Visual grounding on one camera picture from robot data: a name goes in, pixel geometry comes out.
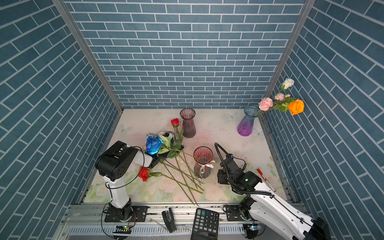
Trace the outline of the blue rose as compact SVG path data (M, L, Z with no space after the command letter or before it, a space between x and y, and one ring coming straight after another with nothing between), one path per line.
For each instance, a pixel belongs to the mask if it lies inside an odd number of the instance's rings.
M146 141L146 153L155 155L159 152L164 142L159 137L148 136Z

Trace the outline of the red rose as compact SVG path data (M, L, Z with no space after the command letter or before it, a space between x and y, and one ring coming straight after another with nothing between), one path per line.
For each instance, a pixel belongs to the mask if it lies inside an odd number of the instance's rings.
M175 178L169 177L168 175L165 175L161 172L152 172L148 168L141 167L139 170L139 178L141 178L143 180L143 182L146 182L150 177L165 177L165 178L170 179L170 180L172 180L172 181L174 181L174 182L176 182L176 183L178 183L184 187L187 187L190 190L193 190L199 194L203 194L202 191L199 191L198 189L192 188L189 185L176 180Z

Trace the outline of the small red rose stem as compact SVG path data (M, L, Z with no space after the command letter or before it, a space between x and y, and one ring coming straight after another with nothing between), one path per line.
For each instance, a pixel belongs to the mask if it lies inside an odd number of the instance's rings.
M178 140L182 143L183 142L183 135L179 131L180 120L178 118L173 119L173 120L171 120L171 124L178 135Z

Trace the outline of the dark smoky glass vase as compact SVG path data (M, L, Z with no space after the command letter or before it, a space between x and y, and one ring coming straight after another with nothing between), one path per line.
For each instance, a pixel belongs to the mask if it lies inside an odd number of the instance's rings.
M180 112L180 117L183 119L183 136L185 138L193 138L196 135L195 116L196 112L191 108L184 108Z

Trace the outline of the pink glass vase with twine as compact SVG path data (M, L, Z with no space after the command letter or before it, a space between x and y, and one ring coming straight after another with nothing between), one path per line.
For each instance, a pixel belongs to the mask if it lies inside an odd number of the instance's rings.
M215 166L213 151L208 147L201 146L195 149L193 157L196 161L195 175L200 179L208 178Z

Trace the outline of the purple blue ribbed glass vase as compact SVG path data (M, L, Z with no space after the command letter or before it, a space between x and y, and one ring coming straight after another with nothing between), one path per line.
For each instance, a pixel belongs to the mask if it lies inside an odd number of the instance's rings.
M244 117L237 126L237 132L242 137L251 135L254 127L254 121L258 117L259 108L248 106L244 109Z

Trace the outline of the pink rose stem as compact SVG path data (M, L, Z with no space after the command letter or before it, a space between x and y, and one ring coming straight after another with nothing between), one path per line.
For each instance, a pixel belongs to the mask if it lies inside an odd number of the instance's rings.
M274 98L263 98L259 103L258 115L261 115L270 110L278 110L281 112L286 112L288 110L288 104L285 103L285 100L290 98L290 94L278 93Z

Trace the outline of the orange rose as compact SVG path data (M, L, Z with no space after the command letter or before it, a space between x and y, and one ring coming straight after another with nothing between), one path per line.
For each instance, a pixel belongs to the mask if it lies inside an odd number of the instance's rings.
M302 100L289 97L283 100L281 103L276 105L277 110L281 112L289 111L292 116L298 115L304 111L305 104Z

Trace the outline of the white rose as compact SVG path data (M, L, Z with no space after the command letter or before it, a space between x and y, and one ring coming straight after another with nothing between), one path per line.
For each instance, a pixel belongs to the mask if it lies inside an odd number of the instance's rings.
M294 85L295 81L291 78L287 78L284 80L284 82L281 84L281 90L285 91L289 88L291 88Z

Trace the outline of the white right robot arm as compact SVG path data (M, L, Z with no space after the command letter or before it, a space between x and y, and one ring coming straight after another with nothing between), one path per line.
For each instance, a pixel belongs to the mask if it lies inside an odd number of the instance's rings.
M234 193L246 195L239 204L245 220L256 220L266 225L285 240L330 240L326 221L313 219L278 196L253 172L244 172L231 154L220 157L219 184L230 185Z

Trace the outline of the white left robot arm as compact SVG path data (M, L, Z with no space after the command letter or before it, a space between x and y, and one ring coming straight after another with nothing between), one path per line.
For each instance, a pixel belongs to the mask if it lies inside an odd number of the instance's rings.
M138 164L140 172L144 168L152 169L160 157L142 152L139 147L130 147L117 141L102 153L95 163L95 168L110 190L111 202L108 204L106 221L128 222L134 216L132 201L125 183L125 174L132 163Z

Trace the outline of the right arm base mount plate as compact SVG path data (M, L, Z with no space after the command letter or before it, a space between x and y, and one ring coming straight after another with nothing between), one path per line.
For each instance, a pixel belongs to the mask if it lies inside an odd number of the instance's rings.
M240 205L223 205L222 209L229 222L249 221L251 219L246 209Z

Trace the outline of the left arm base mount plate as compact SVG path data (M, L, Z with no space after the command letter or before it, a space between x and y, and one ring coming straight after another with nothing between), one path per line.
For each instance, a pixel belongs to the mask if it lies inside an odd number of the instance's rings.
M129 210L130 213L128 214L128 218L124 219L126 216L125 214L108 207L103 211L103 214L105 215L104 221L106 223L143 223L146 221L148 209L148 206L132 206Z

